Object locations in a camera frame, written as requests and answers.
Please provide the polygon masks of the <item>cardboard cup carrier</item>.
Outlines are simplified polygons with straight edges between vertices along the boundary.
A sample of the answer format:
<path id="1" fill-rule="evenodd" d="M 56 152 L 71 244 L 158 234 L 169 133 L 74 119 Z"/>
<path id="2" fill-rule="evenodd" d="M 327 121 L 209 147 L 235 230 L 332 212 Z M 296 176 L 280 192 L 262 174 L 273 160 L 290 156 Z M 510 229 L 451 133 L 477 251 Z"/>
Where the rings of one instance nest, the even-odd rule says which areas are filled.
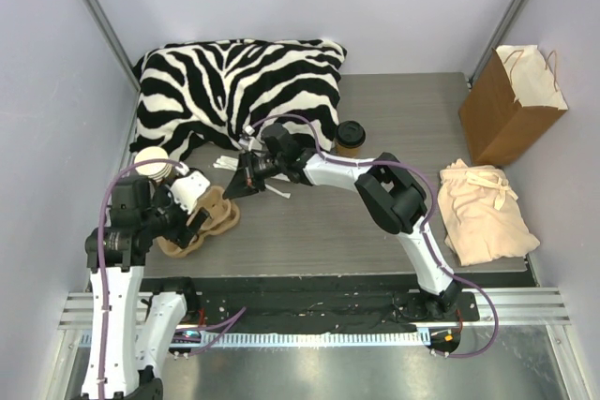
<path id="1" fill-rule="evenodd" d="M 193 236 L 187 247 L 179 247 L 163 237 L 157 237 L 156 242 L 161 251 L 170 258 L 181 259 L 195 250 L 198 250 L 206 237 L 217 236 L 236 226 L 240 219 L 240 210 L 233 200 L 223 198 L 224 188 L 212 185 L 198 200 L 198 204 L 191 217 L 191 222 L 200 214 L 201 209 L 208 213 L 200 229 Z"/>

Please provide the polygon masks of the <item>stack of paper cups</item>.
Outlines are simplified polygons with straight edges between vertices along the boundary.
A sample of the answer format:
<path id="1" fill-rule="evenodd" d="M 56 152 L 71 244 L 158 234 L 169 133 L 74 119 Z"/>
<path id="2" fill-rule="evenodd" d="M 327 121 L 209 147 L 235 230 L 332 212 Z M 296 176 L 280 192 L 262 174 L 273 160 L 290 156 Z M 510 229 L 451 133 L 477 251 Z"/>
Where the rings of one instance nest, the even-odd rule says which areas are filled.
<path id="1" fill-rule="evenodd" d="M 175 170 L 173 164 L 170 163 L 169 155 L 159 146 L 142 149 L 135 155 L 133 163 L 142 163 L 135 171 L 158 184 L 170 183 L 174 179 Z"/>

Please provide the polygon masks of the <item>brown paper coffee cup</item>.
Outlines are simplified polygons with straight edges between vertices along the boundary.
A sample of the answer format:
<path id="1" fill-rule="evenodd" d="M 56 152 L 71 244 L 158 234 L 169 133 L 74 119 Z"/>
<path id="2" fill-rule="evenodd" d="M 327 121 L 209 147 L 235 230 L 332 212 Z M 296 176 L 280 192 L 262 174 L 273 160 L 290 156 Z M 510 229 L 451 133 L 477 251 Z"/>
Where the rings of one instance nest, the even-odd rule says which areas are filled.
<path id="1" fill-rule="evenodd" d="M 340 141 L 336 142 L 336 153 L 338 156 L 357 158 L 360 155 L 360 151 L 360 145 L 350 145 Z"/>

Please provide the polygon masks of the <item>black cup lid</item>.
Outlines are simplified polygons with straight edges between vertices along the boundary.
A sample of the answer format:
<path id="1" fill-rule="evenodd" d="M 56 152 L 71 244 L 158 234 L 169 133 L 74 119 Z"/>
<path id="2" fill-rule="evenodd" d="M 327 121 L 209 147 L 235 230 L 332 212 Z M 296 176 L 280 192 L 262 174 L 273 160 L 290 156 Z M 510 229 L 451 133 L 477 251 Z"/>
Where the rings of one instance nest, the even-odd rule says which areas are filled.
<path id="1" fill-rule="evenodd" d="M 366 140 L 363 126 L 354 120 L 341 122 L 336 129 L 336 142 L 346 147 L 359 147 Z"/>

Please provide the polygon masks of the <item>brown paper bag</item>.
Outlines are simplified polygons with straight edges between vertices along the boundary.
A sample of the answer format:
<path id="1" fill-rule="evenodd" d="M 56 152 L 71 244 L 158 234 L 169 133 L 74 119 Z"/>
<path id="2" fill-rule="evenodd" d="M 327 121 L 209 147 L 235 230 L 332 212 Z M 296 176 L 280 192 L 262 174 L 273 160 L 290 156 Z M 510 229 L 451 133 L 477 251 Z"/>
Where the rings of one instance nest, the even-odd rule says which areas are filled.
<path id="1" fill-rule="evenodd" d="M 512 164 L 566 114 L 557 63 L 536 45 L 492 51 L 458 111 L 474 164 Z"/>

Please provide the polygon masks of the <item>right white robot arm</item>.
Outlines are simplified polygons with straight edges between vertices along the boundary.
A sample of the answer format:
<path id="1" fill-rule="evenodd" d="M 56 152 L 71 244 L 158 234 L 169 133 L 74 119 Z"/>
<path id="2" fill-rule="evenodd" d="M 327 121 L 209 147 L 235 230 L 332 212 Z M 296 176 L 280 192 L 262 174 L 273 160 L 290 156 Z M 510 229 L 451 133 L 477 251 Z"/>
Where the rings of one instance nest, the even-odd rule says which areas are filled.
<path id="1" fill-rule="evenodd" d="M 358 194 L 374 223 L 396 236 L 406 252 L 427 315 L 443 320 L 456 311 L 462 286 L 431 232 L 427 194 L 393 155 L 367 159 L 330 156 L 320 148 L 301 144 L 283 125 L 272 124 L 262 133 L 260 149 L 246 144 L 238 154 L 224 197 L 233 200 L 257 194 L 266 189 L 267 179 L 277 175 L 294 184 L 330 186 Z"/>

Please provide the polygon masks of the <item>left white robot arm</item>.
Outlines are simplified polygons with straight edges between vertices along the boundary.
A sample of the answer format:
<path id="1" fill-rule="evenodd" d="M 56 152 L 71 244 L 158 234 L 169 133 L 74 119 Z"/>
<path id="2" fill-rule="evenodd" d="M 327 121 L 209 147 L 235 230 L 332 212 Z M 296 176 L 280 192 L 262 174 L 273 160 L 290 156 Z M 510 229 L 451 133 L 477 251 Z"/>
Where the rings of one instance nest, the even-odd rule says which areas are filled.
<path id="1" fill-rule="evenodd" d="M 161 184 L 141 175 L 112 183 L 100 224 L 85 241 L 94 300 L 81 399 L 162 398 L 176 327 L 198 317 L 200 300 L 190 278 L 165 278 L 139 318 L 146 255 L 158 237 L 191 242 L 208 217 L 194 209 L 210 185 L 197 170 Z"/>

